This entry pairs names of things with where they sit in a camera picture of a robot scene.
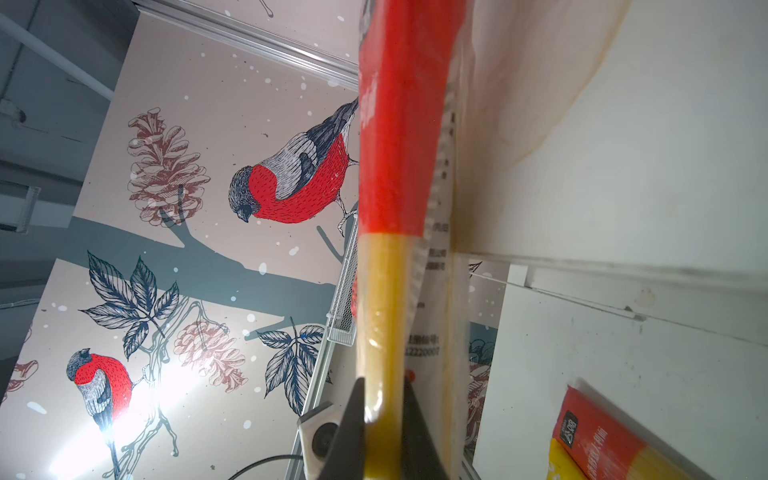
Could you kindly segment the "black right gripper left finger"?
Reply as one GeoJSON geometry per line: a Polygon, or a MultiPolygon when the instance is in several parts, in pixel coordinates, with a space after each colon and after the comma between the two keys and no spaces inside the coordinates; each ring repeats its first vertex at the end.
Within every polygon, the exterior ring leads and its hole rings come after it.
{"type": "Polygon", "coordinates": [[[357,378],[319,480],[362,480],[365,464],[365,379],[357,378]]]}

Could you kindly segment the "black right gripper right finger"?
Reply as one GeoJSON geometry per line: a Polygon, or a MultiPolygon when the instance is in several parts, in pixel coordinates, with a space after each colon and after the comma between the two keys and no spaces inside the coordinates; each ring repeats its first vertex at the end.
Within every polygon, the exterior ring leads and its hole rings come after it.
{"type": "Polygon", "coordinates": [[[407,377],[404,378],[401,449],[403,479],[449,479],[433,443],[414,389],[407,377]]]}

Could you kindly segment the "red spaghetti bag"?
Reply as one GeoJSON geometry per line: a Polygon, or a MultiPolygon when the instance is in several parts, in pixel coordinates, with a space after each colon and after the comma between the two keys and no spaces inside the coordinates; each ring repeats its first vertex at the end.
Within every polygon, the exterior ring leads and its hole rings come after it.
{"type": "Polygon", "coordinates": [[[684,458],[663,453],[589,396],[567,388],[548,452],[548,479],[709,479],[684,458]]]}
{"type": "Polygon", "coordinates": [[[357,365],[366,479],[403,479],[404,378],[450,478],[463,450],[466,264],[451,246],[464,1],[368,1],[360,18],[357,365]]]}

